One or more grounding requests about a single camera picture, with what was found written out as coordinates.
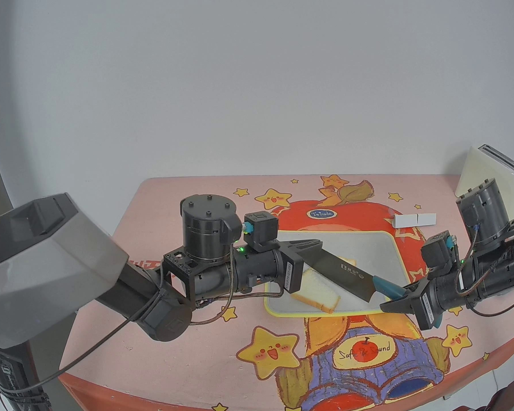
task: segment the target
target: white wall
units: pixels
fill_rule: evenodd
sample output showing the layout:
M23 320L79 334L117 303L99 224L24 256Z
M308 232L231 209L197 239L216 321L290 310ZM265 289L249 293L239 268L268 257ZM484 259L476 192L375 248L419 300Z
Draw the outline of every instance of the white wall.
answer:
M458 173L483 142L514 158L514 0L0 0L14 206L112 231L152 176Z

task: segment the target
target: cartoon print tablecloth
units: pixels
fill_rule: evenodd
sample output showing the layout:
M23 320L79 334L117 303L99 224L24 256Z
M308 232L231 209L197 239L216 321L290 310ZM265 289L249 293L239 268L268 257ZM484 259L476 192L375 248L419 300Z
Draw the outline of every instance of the cartoon print tablecloth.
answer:
M386 231L415 281L427 272L420 256L426 237L449 229L462 250L470 244L454 202L456 183L456 177L417 175L151 179L141 185L115 240L135 264L155 267L182 243L179 201L213 193L232 198L240 217L272 212L283 230ZM392 227L394 214L418 212L437 213L436 226ZM514 291L480 307L493 311L513 301ZM220 308L212 304L194 318L209 318ZM129 325L70 373L147 403L215 411L411 409L434 398L446 378L458 376L459 386L472 380L461 375L463 369L479 368L513 339L513 319L514 311L491 321L456 308L445 313L439 329L421 332L412 316L279 319L266 313L261 299L247 299L171 343L152 341ZM119 321L96 302L82 308L63 364ZM72 387L69 379L62 381Z

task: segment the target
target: knife blade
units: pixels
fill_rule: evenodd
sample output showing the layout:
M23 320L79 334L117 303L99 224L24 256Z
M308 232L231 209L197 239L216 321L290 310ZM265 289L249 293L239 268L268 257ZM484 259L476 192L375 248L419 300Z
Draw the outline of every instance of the knife blade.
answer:
M309 267L366 302L376 291L373 276L324 249L299 253Z

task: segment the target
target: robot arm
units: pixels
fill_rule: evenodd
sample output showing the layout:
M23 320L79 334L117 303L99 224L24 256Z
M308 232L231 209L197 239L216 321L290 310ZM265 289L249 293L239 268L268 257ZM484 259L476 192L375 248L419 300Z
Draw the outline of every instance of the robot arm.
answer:
M255 297L263 293L250 294L252 288L265 282L279 284L279 294L298 291L298 252L322 248L316 239L278 241L278 219L265 211L242 223L234 202L221 196L188 197L181 215L183 245L151 271L130 264L67 194L0 216L0 392L14 409L51 409L41 388L48 379L38 381L28 340L89 301L136 322L152 339L170 341L194 324L195 309L226 293ZM247 245L234 248L242 231ZM171 285L173 275L186 295Z
M428 330L441 323L444 311L465 305L474 310L479 301L514 287L514 220L508 220L495 179L469 190L457 206L473 241L466 260L448 231L429 238L421 249L427 277L383 303L383 312L415 314L419 328Z

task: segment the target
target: white toaster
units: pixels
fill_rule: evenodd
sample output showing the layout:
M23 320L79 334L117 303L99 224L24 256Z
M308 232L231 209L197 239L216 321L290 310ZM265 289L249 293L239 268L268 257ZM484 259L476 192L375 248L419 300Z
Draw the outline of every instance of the white toaster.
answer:
M508 217L514 219L514 160L489 145L470 148L455 195L466 194L486 178L497 181Z

